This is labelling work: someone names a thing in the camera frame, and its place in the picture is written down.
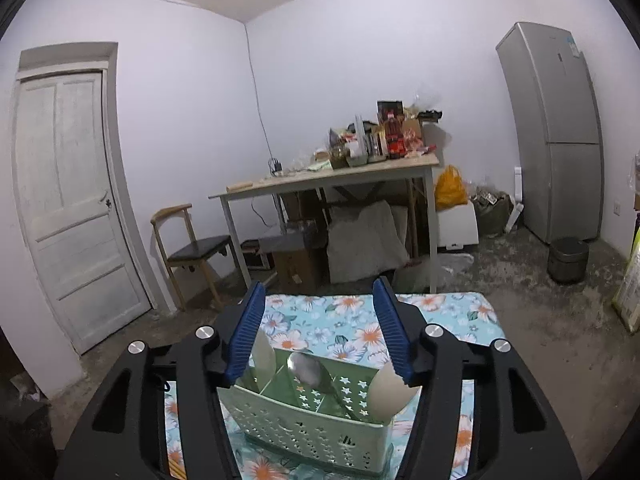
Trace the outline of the green plastic utensil basket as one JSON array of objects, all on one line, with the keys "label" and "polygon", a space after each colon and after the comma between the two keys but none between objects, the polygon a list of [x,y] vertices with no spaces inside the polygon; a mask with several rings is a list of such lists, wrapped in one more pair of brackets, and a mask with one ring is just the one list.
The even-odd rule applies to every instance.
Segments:
[{"label": "green plastic utensil basket", "polygon": [[288,369],[290,352],[277,349],[274,355],[276,372],[262,387],[237,382],[218,391],[248,440],[294,460],[358,476],[379,477],[399,465],[416,404],[410,402],[388,422],[374,418],[368,405],[371,382],[388,361],[386,351],[364,363],[321,358],[334,396],[295,378]]}]

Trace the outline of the dark rice cooker pot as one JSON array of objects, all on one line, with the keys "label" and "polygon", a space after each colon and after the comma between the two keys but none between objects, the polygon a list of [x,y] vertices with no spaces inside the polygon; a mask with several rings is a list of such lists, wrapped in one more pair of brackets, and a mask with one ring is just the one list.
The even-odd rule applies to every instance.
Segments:
[{"label": "dark rice cooker pot", "polygon": [[559,284],[576,284],[586,276],[589,245],[576,237],[563,237],[549,244],[547,272]]}]

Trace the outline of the steel metal spoon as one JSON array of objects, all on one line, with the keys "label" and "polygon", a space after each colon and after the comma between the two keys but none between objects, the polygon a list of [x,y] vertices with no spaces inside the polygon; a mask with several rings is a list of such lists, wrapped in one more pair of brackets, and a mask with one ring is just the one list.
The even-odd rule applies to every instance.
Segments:
[{"label": "steel metal spoon", "polygon": [[292,352],[288,356],[288,370],[307,387],[330,396],[350,419],[358,420],[335,389],[328,369],[315,356],[306,352]]}]

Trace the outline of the wooden chair black seat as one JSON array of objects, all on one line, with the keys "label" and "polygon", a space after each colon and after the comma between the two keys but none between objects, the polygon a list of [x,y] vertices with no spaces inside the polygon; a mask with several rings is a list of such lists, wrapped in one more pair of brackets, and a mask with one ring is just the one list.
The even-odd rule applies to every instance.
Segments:
[{"label": "wooden chair black seat", "polygon": [[[212,293],[214,308],[216,310],[221,310],[222,301],[218,294],[214,271],[208,264],[208,260],[214,255],[226,256],[231,254],[235,266],[239,266],[238,252],[233,247],[231,236],[229,234],[197,238],[190,216],[191,208],[191,204],[182,204],[165,207],[154,212],[150,220],[153,236],[155,238],[158,251],[160,252],[160,256],[162,257],[169,281],[176,293],[180,310],[186,310],[186,300],[184,299],[180,284],[175,277],[174,270],[177,268],[186,268],[191,271],[199,268],[204,275],[210,292]],[[167,220],[174,217],[182,218],[184,226],[186,227],[186,234],[188,234],[189,237],[189,243],[176,252],[173,252],[171,255],[168,255],[162,236],[160,235],[160,228]]]}]

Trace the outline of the floral blue tablecloth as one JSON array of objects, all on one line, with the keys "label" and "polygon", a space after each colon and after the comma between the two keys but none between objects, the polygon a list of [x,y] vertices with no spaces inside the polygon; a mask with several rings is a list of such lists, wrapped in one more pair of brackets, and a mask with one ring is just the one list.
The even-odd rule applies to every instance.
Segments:
[{"label": "floral blue tablecloth", "polygon": [[[495,309],[478,292],[446,292],[440,295],[399,295],[400,301],[417,306],[429,323],[445,327],[458,339],[488,346],[504,336]],[[373,309],[371,295],[356,296],[290,296],[271,295],[266,299],[262,330],[273,348],[310,350],[318,356],[381,368],[388,353]],[[461,413],[457,447],[450,479],[468,473],[474,418],[474,385],[466,380],[461,390]],[[392,428],[394,454],[390,471],[382,479],[395,478],[404,456],[418,398],[414,398],[399,415]],[[169,383],[165,393],[165,424],[169,471],[175,479],[186,479],[184,472],[177,388]],[[289,460],[252,445],[222,408],[224,422],[243,479],[364,479],[343,476]]]}]

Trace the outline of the white box under table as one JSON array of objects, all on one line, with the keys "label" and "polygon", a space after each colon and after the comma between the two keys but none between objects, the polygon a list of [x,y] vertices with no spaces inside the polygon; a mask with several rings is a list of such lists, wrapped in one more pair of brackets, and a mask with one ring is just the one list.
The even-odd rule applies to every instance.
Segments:
[{"label": "white box under table", "polygon": [[447,250],[461,250],[480,242],[474,206],[471,202],[439,211],[438,246]]}]

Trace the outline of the grey sack under table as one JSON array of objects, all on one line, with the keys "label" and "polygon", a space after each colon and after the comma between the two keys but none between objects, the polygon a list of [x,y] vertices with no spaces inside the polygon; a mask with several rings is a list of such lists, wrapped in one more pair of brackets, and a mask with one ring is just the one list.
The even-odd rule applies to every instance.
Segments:
[{"label": "grey sack under table", "polygon": [[333,207],[326,248],[332,284],[356,282],[410,261],[408,208],[380,200],[365,207]]}]

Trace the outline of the yellow plastic bag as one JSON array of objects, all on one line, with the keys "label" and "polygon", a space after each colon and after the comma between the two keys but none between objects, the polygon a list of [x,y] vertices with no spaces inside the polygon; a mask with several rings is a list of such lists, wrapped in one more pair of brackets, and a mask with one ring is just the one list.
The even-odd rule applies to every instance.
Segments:
[{"label": "yellow plastic bag", "polygon": [[435,207],[437,211],[465,205],[468,202],[465,183],[457,167],[448,165],[438,177],[435,185]]}]

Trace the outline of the light wooden table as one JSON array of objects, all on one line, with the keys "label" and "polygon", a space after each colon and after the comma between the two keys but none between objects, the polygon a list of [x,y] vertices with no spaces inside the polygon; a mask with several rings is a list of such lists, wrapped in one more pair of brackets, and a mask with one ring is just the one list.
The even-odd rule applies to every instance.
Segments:
[{"label": "light wooden table", "polygon": [[430,257],[431,294],[438,289],[438,217],[435,203],[435,187],[433,169],[440,164],[434,153],[418,157],[401,158],[377,162],[355,168],[326,169],[320,171],[299,171],[284,177],[268,177],[255,182],[232,184],[230,190],[209,195],[210,200],[220,200],[222,212],[234,249],[240,248],[238,231],[236,230],[230,204],[236,200],[249,200],[259,196],[271,196],[278,215],[280,232],[286,232],[283,208],[280,196],[286,193],[318,190],[319,188],[344,188],[346,185],[384,183],[387,181],[423,179],[423,194],[426,200],[428,256]]}]

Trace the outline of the red soda bottle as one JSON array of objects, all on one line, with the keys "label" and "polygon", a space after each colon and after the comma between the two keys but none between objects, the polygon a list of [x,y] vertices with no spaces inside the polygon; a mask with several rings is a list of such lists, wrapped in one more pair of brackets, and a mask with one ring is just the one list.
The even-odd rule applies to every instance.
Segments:
[{"label": "red soda bottle", "polygon": [[393,113],[387,115],[384,129],[388,157],[390,159],[403,158],[406,154],[404,134],[400,120]]}]

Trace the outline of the white panelled door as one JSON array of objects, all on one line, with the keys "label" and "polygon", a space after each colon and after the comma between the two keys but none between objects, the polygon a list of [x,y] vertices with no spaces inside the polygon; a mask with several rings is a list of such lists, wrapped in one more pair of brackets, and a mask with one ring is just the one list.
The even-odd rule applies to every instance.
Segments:
[{"label": "white panelled door", "polygon": [[84,354],[150,307],[108,173],[102,73],[22,82],[14,156],[38,276],[58,324]]}]

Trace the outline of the green glass jar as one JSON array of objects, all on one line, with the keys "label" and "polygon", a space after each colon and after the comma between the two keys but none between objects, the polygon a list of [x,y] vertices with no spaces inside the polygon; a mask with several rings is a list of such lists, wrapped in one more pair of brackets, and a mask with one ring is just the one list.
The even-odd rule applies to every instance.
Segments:
[{"label": "green glass jar", "polygon": [[338,144],[330,148],[330,164],[334,170],[348,168],[350,149],[346,144]]}]

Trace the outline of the silver tall refrigerator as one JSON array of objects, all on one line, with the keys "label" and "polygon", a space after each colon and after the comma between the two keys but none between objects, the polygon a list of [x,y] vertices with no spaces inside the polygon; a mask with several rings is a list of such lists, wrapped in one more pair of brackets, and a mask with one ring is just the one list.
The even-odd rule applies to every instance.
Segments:
[{"label": "silver tall refrigerator", "polygon": [[511,99],[522,168],[524,224],[545,243],[599,236],[600,116],[573,35],[517,22],[496,47]]}]

